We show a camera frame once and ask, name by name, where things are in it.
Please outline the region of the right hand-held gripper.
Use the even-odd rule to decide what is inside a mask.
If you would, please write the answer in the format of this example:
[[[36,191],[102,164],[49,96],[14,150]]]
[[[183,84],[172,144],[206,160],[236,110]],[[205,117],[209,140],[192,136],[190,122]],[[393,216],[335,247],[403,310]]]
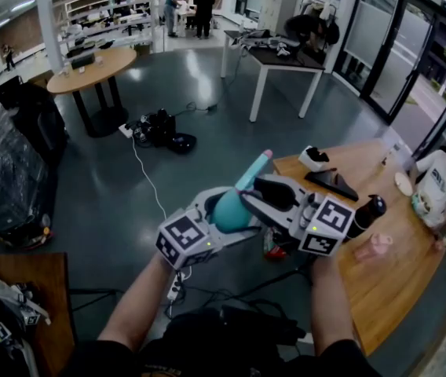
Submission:
[[[334,195],[307,192],[295,180],[278,174],[254,179],[252,192],[241,192],[244,207],[269,227],[298,241],[298,250],[332,256],[351,226],[355,210]]]

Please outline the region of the teal bottle body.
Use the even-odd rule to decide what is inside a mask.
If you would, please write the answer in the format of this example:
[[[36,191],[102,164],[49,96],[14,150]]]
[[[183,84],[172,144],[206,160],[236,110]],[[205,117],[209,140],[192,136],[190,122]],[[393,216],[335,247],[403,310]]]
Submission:
[[[239,191],[231,188],[217,201],[211,222],[220,232],[231,233],[246,228],[251,218],[251,212],[241,202]]]

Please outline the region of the teal pink bottle cap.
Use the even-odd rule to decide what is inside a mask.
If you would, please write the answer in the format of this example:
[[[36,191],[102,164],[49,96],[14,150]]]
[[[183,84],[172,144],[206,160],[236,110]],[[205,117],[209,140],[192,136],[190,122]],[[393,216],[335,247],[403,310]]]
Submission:
[[[235,189],[238,192],[249,189],[254,182],[254,179],[263,171],[269,160],[272,158],[272,150],[265,150],[250,167],[244,172],[243,176],[236,182]]]

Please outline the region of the person's left forearm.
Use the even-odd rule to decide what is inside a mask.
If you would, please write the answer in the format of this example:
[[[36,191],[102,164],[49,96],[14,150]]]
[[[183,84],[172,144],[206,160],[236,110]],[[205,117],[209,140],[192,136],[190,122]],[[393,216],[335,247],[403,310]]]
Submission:
[[[138,351],[153,325],[172,271],[165,258],[155,254],[118,302],[98,340]]]

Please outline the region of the person's right forearm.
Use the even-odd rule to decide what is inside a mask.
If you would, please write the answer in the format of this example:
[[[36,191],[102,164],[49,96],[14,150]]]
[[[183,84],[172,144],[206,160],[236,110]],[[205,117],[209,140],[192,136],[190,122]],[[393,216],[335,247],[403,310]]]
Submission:
[[[337,260],[322,257],[311,268],[311,324],[315,353],[333,361],[353,361],[360,348]]]

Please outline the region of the white box with black item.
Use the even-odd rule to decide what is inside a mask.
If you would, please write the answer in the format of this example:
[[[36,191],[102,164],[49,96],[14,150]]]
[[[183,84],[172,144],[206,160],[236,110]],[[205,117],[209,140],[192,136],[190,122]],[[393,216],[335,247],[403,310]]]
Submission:
[[[330,159],[326,152],[320,152],[317,147],[308,145],[298,157],[298,161],[312,172],[326,170]]]

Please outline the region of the black wedge stand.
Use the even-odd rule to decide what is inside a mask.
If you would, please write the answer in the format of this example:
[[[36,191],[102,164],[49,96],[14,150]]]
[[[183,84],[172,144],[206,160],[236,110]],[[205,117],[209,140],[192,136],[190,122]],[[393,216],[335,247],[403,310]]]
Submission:
[[[305,180],[345,197],[346,199],[350,199],[353,202],[359,200],[357,192],[347,184],[345,178],[340,175],[336,168],[318,172],[308,172],[307,175],[305,175]]]

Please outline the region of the black round disc device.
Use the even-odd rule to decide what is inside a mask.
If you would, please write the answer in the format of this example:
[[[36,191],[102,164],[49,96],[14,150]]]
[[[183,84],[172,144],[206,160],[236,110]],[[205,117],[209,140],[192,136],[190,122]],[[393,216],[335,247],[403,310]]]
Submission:
[[[166,147],[174,153],[184,155],[194,149],[196,142],[197,138],[191,134],[175,133],[168,140]]]

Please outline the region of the pink cup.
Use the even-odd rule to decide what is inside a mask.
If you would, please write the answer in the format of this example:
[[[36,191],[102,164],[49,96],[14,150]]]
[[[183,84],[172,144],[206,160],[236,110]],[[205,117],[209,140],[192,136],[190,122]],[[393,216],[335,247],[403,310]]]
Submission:
[[[391,236],[373,233],[355,251],[354,256],[358,262],[383,256],[393,244]]]

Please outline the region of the rectangular wooden table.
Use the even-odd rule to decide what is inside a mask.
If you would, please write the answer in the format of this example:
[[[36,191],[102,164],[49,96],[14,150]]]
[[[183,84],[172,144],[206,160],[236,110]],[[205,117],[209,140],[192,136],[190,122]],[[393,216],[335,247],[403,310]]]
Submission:
[[[380,195],[386,213],[369,230],[344,244],[338,263],[348,293],[353,324],[365,354],[377,350],[405,318],[440,265],[444,254],[433,245],[433,236],[416,216],[410,198],[395,185],[394,175],[403,170],[396,156],[385,166],[381,160],[388,148],[374,139],[326,148],[329,166],[338,170],[354,189],[359,201],[343,203],[357,209],[371,194]],[[374,233],[393,240],[381,256],[358,262],[354,251]]]

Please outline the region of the white food container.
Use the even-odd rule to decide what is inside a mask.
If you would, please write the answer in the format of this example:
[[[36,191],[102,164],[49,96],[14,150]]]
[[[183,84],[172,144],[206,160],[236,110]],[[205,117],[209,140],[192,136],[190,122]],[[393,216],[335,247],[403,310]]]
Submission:
[[[432,214],[432,207],[428,197],[419,192],[415,192],[411,197],[411,205],[415,213],[421,218]]]

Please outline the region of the white framed black table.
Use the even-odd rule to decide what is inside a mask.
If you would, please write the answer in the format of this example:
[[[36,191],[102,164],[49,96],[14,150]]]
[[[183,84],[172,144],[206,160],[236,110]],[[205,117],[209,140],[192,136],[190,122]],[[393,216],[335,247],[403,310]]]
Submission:
[[[298,113],[298,117],[303,119],[312,102],[321,76],[324,73],[324,67],[303,53],[299,53],[296,58],[279,58],[277,54],[270,49],[253,47],[249,50],[249,54],[258,63],[260,68],[257,85],[254,91],[254,99],[251,105],[249,121],[254,123],[258,117],[261,98],[269,71],[299,71],[313,74],[313,79],[309,84],[305,99]]]

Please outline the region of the small brown wooden table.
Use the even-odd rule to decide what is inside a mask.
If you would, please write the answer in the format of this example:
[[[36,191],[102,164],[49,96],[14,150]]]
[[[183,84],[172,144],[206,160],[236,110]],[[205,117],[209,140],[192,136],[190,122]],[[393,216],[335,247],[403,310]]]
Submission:
[[[40,376],[57,377],[75,347],[67,255],[0,254],[0,279],[9,284],[34,285],[51,324],[42,320],[31,328],[28,342],[34,351]]]

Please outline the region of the white locker cabinet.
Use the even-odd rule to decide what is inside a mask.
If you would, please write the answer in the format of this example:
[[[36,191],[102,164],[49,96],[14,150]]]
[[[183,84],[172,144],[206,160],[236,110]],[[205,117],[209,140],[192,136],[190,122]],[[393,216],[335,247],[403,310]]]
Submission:
[[[284,26],[296,10],[298,0],[262,0],[258,29],[283,34]]]

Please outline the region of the black framed glass doors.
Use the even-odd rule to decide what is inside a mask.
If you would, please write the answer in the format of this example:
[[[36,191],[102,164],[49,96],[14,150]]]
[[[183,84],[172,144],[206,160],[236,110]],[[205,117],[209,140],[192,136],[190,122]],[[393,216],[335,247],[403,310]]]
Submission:
[[[415,158],[446,143],[446,0],[355,0],[334,76]]]

